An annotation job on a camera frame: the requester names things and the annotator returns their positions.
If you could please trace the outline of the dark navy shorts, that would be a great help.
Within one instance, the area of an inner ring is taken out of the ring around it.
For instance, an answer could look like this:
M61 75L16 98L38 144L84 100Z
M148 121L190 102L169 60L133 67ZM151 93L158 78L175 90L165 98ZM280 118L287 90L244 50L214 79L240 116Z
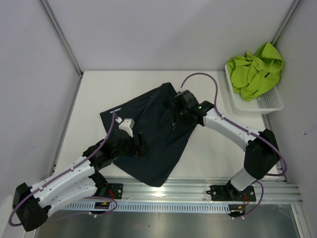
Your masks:
M179 162L195 125L172 125L176 91L164 83L124 104L101 112L108 129L112 113L122 119L133 119L133 130L141 132L149 149L144 156L121 156L114 164L138 181L149 186L162 186Z

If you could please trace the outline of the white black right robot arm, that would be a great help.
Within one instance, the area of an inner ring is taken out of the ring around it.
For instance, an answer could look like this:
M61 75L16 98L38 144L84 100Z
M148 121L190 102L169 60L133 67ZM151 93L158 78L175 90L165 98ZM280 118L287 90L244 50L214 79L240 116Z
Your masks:
M244 152L244 164L226 184L226 194L237 200L244 190L257 180L262 179L279 161L275 136L265 129L257 131L231 121L221 114L216 105L203 101L199 103L188 90L175 96L174 125L201 125L213 129L233 141Z

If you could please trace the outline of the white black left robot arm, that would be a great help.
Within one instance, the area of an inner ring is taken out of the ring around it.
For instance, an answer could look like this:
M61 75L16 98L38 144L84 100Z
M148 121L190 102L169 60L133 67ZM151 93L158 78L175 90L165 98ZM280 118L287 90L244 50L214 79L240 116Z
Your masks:
M14 194L13 212L19 226L30 232L52 214L86 197L106 198L113 202L115 192L100 170L122 156L140 157L148 146L141 132L129 135L117 129L83 152L70 166L34 185L22 183Z

